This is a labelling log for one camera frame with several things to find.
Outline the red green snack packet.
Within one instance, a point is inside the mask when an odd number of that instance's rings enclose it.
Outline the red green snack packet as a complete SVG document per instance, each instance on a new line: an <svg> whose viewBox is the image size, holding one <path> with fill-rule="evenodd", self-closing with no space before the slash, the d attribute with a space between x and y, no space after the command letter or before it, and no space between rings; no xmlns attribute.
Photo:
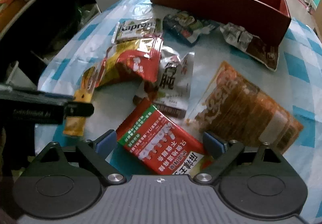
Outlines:
<svg viewBox="0 0 322 224"><path fill-rule="evenodd" d="M192 177L214 159L203 144L143 99L116 130L118 143L150 171Z"/></svg>

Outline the red yellow Trolli bag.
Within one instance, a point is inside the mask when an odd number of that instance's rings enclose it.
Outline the red yellow Trolli bag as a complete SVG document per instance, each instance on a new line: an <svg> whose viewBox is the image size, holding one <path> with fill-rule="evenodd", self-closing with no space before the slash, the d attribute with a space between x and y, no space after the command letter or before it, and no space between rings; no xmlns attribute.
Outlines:
<svg viewBox="0 0 322 224"><path fill-rule="evenodd" d="M162 46L163 39L154 37L130 40L109 47L100 64L96 87L137 78L156 82Z"/></svg>

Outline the yellow orange snack packet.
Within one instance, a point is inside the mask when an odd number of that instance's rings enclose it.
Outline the yellow orange snack packet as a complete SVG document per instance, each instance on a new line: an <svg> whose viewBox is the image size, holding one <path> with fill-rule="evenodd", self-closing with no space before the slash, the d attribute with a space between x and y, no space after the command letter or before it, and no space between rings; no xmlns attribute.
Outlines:
<svg viewBox="0 0 322 224"><path fill-rule="evenodd" d="M94 90L98 87L104 72L103 61L87 69L82 77L80 88L74 93L75 108L71 116L67 117L63 133L69 136L82 137L84 135L86 117L89 115Z"/></svg>

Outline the orange brown snack bag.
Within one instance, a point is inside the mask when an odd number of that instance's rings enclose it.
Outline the orange brown snack bag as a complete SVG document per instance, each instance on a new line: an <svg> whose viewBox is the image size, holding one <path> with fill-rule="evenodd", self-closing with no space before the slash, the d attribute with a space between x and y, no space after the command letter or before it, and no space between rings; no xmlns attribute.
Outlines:
<svg viewBox="0 0 322 224"><path fill-rule="evenodd" d="M212 131L224 141L234 139L245 146L272 144L280 153L286 152L303 130L293 115L226 61L185 125L195 136Z"/></svg>

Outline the silver white snack packet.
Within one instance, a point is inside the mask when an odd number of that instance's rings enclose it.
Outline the silver white snack packet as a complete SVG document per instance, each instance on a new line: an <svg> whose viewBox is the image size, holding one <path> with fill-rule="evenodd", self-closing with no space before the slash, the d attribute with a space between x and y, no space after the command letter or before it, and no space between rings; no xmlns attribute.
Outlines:
<svg viewBox="0 0 322 224"><path fill-rule="evenodd" d="M146 98L163 114L183 119L189 105L193 67L194 52L181 57L172 48L162 47L157 81L143 81L133 103L138 105Z"/></svg>

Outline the white brown snack packet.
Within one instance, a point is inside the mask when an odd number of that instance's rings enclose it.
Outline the white brown snack packet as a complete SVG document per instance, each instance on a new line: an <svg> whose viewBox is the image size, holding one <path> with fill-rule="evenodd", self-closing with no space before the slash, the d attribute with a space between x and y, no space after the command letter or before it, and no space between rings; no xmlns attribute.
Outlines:
<svg viewBox="0 0 322 224"><path fill-rule="evenodd" d="M260 37L232 23L221 24L220 31L224 40L265 65L270 71L276 71L279 59L278 46L265 43Z"/></svg>

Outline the blue white checkered tablecloth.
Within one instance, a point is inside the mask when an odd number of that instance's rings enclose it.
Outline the blue white checkered tablecloth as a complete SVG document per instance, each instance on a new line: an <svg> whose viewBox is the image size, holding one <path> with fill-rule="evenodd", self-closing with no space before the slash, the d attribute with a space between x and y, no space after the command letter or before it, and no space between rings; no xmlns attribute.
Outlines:
<svg viewBox="0 0 322 224"><path fill-rule="evenodd" d="M150 0L121 0L79 31L53 58L41 75L38 89L72 95L80 87L85 70L100 62L111 45L118 22L131 18L163 18L173 9ZM224 40L219 29L201 36L194 47L164 34L164 43L180 55L195 53L192 87L186 118L195 107L221 62L226 61L249 81L288 110L303 126L285 158L308 186L302 217L321 223L321 42L311 28L293 19L279 46L277 70L263 64Z"/></svg>

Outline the Kaprons wafer packet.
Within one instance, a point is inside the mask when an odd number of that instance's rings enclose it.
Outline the Kaprons wafer packet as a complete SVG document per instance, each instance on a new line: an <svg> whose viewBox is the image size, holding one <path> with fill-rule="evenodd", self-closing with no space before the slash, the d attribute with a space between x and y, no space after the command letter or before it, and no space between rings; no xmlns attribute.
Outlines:
<svg viewBox="0 0 322 224"><path fill-rule="evenodd" d="M163 34L162 20L159 18L128 19L118 22L112 36L112 44L141 38L161 37Z"/></svg>

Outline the blue green snack packet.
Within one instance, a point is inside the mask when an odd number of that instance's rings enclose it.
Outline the blue green snack packet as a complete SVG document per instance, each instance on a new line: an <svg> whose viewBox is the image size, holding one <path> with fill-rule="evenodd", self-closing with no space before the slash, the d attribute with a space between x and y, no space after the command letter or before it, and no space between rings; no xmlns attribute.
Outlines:
<svg viewBox="0 0 322 224"><path fill-rule="evenodd" d="M187 46L194 46L200 36L209 35L220 26L212 20L198 19L186 11L168 14L163 18L163 29Z"/></svg>

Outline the wooden sideboard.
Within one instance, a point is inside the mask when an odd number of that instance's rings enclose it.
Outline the wooden sideboard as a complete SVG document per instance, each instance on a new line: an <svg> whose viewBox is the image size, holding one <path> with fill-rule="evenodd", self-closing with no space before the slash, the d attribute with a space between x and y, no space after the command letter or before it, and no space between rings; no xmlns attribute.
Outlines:
<svg viewBox="0 0 322 224"><path fill-rule="evenodd" d="M311 7L313 9L313 18L316 25L318 36L321 38L321 0L311 0Z"/></svg>

